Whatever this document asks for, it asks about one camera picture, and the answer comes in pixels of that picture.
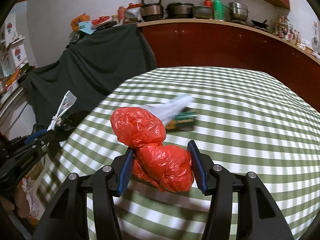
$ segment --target knot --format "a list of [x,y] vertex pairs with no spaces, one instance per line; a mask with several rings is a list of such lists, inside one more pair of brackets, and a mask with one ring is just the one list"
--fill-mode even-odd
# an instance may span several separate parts
[[60,124],[61,124],[61,117],[52,117],[52,120],[54,120],[54,121],[56,121],[56,125],[58,125],[58,126],[60,126]]

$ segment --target cooking pot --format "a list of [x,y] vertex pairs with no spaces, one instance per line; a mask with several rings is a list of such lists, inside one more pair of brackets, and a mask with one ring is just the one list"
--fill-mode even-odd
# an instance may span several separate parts
[[167,6],[167,12],[169,18],[184,19],[193,18],[192,7],[193,3],[187,2],[173,2],[169,3]]
[[237,20],[247,22],[249,11],[245,4],[239,3],[239,1],[230,2],[228,3],[227,8],[229,9],[231,21]]
[[212,19],[212,7],[209,6],[193,6],[193,17],[197,19]]
[[160,3],[144,4],[140,8],[140,12],[145,22],[163,19],[163,7]]

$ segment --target red plastic bag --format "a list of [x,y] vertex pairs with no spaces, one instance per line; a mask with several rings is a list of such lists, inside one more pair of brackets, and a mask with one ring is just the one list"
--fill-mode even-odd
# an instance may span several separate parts
[[188,191],[194,181],[191,166],[191,156],[187,150],[175,145],[152,143],[136,150],[133,173],[139,179],[150,181],[161,191]]
[[161,120],[140,107],[118,108],[110,121],[118,141],[132,149],[147,143],[161,144],[167,136]]
[[188,191],[194,181],[191,155],[178,146],[161,143],[166,138],[160,119],[139,107],[122,107],[111,116],[118,140],[135,149],[133,173],[161,191]]

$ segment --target metal screw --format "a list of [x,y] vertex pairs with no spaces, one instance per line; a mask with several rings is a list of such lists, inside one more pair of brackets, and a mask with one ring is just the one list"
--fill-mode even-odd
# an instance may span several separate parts
[[69,175],[69,179],[75,179],[76,177],[77,177],[77,174],[75,174],[75,173],[71,173]]
[[213,166],[213,169],[214,169],[215,171],[222,171],[222,167],[221,167],[220,165],[218,165],[218,164],[214,165],[214,166]]
[[248,176],[251,178],[251,179],[255,179],[257,177],[257,174],[255,174],[254,172],[250,171],[248,173]]
[[104,172],[109,172],[109,171],[112,170],[112,167],[109,166],[109,165],[107,165],[107,166],[104,166],[104,167],[102,168],[102,170],[103,170]]

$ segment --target tablecloth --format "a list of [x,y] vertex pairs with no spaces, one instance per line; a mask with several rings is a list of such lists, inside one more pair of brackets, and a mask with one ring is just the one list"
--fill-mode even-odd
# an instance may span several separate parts
[[[272,194],[295,239],[319,209],[320,114],[281,82],[262,72],[218,67],[159,68],[133,77],[103,100],[76,128],[49,166],[38,194],[48,203],[71,172],[94,173],[125,153],[110,116],[118,107],[166,103],[185,93],[198,114],[193,131],[167,134],[165,143],[186,148],[193,139],[202,153],[230,172],[254,171]],[[160,192],[131,178],[114,198],[124,239],[201,239],[211,197],[196,183],[185,193]],[[90,238],[96,239],[92,196],[87,197]],[[233,195],[230,240],[236,237]]]

